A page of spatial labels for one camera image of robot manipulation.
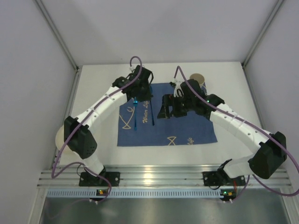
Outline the cream round plate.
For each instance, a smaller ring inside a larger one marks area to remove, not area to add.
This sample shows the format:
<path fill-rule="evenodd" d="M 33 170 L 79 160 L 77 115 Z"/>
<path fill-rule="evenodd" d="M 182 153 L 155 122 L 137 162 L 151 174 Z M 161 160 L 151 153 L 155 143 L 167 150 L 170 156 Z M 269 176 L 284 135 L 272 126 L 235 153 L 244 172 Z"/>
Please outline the cream round plate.
<path fill-rule="evenodd" d="M 58 149 L 58 152 L 60 152 L 64 144 L 64 125 L 62 125 L 59 128 L 58 132 L 56 133 L 55 144 Z M 66 146 L 63 150 L 63 155 L 71 155 L 71 154 L 73 154 L 73 152 L 70 150 L 68 146 Z"/>

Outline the blue metallic spoon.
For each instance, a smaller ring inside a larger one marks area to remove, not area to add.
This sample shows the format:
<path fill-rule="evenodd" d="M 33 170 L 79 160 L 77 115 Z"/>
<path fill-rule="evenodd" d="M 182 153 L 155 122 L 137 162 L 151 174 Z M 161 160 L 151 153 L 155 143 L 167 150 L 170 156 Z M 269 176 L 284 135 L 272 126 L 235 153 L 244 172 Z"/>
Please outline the blue metallic spoon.
<path fill-rule="evenodd" d="M 152 121 L 152 126 L 155 125 L 155 120 L 154 120 L 154 113 L 153 113 L 153 106 L 152 106 L 152 98 L 153 98 L 153 90 L 152 90 L 152 86 L 150 85 L 149 86 L 149 90 L 150 90 L 150 93 L 151 93 L 151 99 L 150 99 L 150 109 L 151 109 L 151 121 Z"/>

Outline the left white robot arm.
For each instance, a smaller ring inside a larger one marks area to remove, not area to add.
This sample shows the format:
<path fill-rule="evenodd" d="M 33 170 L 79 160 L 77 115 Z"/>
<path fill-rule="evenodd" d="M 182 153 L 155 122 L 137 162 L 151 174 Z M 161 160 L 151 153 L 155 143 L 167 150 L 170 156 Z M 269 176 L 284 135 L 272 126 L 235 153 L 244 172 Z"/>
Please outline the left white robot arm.
<path fill-rule="evenodd" d="M 131 99 L 149 101 L 152 71 L 138 65 L 126 77 L 119 77 L 96 103 L 76 117 L 69 116 L 63 125 L 63 147 L 68 147 L 92 176 L 104 175 L 105 167 L 96 155 L 95 133 L 101 123 L 121 105 Z"/>

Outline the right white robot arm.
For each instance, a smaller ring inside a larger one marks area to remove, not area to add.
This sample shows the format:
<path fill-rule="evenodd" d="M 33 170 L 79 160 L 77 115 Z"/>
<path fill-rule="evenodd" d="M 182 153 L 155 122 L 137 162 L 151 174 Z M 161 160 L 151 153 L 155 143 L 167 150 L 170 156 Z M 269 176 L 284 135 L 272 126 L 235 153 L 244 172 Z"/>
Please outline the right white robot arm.
<path fill-rule="evenodd" d="M 287 154 L 273 141 L 286 146 L 286 137 L 281 132 L 272 134 L 265 130 L 255 130 L 225 104 L 220 97 L 206 95 L 194 79 L 186 82 L 171 82 L 173 94 L 165 94 L 157 117 L 159 119 L 179 118 L 193 111 L 199 116 L 217 124 L 240 140 L 251 152 L 250 156 L 229 159 L 219 166 L 217 176 L 228 182 L 243 175 L 256 175 L 269 179 L 285 162 Z"/>

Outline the beige cup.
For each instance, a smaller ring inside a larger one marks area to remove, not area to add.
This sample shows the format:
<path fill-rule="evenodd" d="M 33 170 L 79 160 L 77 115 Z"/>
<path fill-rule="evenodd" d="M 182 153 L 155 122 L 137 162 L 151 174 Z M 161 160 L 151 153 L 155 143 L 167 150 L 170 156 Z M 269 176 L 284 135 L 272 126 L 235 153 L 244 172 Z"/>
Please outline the beige cup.
<path fill-rule="evenodd" d="M 190 79 L 196 80 L 199 83 L 201 89 L 206 91 L 205 78 L 202 74 L 193 73 L 190 75 Z"/>

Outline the blue metallic fork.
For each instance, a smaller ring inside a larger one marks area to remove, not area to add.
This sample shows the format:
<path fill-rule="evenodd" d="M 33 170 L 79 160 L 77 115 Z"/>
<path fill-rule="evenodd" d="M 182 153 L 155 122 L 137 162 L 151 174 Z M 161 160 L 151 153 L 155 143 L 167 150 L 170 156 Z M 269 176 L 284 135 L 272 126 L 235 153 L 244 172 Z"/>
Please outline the blue metallic fork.
<path fill-rule="evenodd" d="M 134 130 L 137 130 L 137 106 L 138 106 L 138 100 L 135 97 L 133 99 L 133 106 L 134 106 Z"/>

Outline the blue fish placemat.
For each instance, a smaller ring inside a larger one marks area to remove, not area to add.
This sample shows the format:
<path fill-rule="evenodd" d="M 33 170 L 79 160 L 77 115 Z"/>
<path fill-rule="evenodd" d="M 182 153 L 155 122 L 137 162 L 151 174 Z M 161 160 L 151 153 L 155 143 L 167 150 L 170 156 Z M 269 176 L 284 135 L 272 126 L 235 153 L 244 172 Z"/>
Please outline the blue fish placemat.
<path fill-rule="evenodd" d="M 138 103 L 137 130 L 134 130 L 134 106 L 130 100 L 119 109 L 119 147 L 175 146 L 216 143 L 212 122 L 189 112 L 180 118 L 158 119 L 162 96 L 173 93 L 168 83 L 152 84 L 152 106 L 155 125 L 152 126 L 150 101 Z"/>

